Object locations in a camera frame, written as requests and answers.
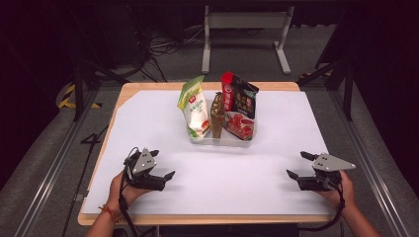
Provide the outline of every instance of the hand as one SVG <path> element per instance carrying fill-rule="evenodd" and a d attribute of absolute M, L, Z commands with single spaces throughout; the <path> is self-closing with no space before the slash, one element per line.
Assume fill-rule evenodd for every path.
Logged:
<path fill-rule="evenodd" d="M 115 176 L 112 179 L 111 187 L 109 191 L 109 197 L 106 205 L 108 208 L 110 208 L 112 211 L 115 212 L 115 214 L 119 215 L 121 213 L 120 211 L 120 204 L 119 204 L 119 198 L 120 198 L 120 185 L 121 185 L 121 179 L 123 178 L 123 172 L 120 172 L 117 176 Z M 145 195 L 147 193 L 151 192 L 150 190 L 142 190 L 137 189 L 131 186 L 126 186 L 123 190 L 124 198 L 126 199 L 126 206 L 132 205 L 137 198 L 139 198 L 142 195 Z"/>
<path fill-rule="evenodd" d="M 342 177 L 341 187 L 343 190 L 343 199 L 345 200 L 345 209 L 356 206 L 355 203 L 355 190 L 354 184 L 349 179 L 348 175 L 344 171 L 340 171 Z M 340 197 L 337 191 L 317 192 L 318 194 L 325 197 L 334 208 L 338 208 L 340 204 Z"/>

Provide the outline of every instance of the metal frame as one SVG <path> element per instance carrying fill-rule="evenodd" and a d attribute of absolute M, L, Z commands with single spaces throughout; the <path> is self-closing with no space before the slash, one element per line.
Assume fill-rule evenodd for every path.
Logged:
<path fill-rule="evenodd" d="M 210 29 L 262 28 L 280 29 L 281 38 L 279 41 L 274 41 L 274 47 L 284 74 L 291 74 L 290 66 L 284 53 L 284 44 L 292 17 L 293 7 L 289 7 L 287 12 L 211 13 L 210 7 L 206 6 L 204 26 L 206 39 L 204 45 L 202 73 L 210 73 Z"/>

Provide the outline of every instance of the chip bag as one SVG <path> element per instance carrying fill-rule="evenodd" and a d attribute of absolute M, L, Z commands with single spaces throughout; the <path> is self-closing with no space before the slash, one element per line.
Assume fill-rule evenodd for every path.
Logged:
<path fill-rule="evenodd" d="M 256 117 L 256 94 L 259 88 L 231 72 L 221 76 L 224 105 L 223 127 L 242 140 L 251 140 Z"/>
<path fill-rule="evenodd" d="M 204 137 L 210 128 L 207 101 L 202 83 L 204 76 L 199 76 L 185 83 L 182 87 L 178 108 L 182 110 L 188 132 L 192 137 Z"/>

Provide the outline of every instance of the wrist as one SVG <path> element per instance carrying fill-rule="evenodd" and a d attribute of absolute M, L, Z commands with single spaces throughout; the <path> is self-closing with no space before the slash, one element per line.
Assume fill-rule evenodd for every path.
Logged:
<path fill-rule="evenodd" d="M 107 202 L 102 207 L 99 206 L 99 208 L 102 209 L 102 213 L 109 215 L 114 223 L 119 223 L 121 221 L 121 211 L 117 204 Z"/>

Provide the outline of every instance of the metal stand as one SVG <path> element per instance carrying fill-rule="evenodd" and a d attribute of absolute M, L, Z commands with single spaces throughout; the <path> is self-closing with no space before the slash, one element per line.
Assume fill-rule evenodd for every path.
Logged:
<path fill-rule="evenodd" d="M 293 7 L 287 12 L 272 13 L 210 13 L 210 7 L 206 6 L 205 33 L 202 73 L 210 73 L 210 29 L 232 28 L 260 28 L 281 29 L 281 39 L 274 41 L 275 51 L 280 60 L 284 74 L 290 74 L 291 70 L 284 54 L 284 43 L 293 17 Z"/>
<path fill-rule="evenodd" d="M 74 65 L 74 84 L 76 93 L 76 115 L 74 117 L 74 121 L 77 121 L 80 118 L 80 115 L 84 110 L 83 81 L 86 83 L 89 90 L 96 91 L 101 87 L 101 82 L 98 76 L 94 73 L 95 71 L 100 71 L 104 75 L 107 75 L 121 84 L 129 82 L 114 72 L 107 70 L 92 61 L 79 58 L 78 62 Z"/>

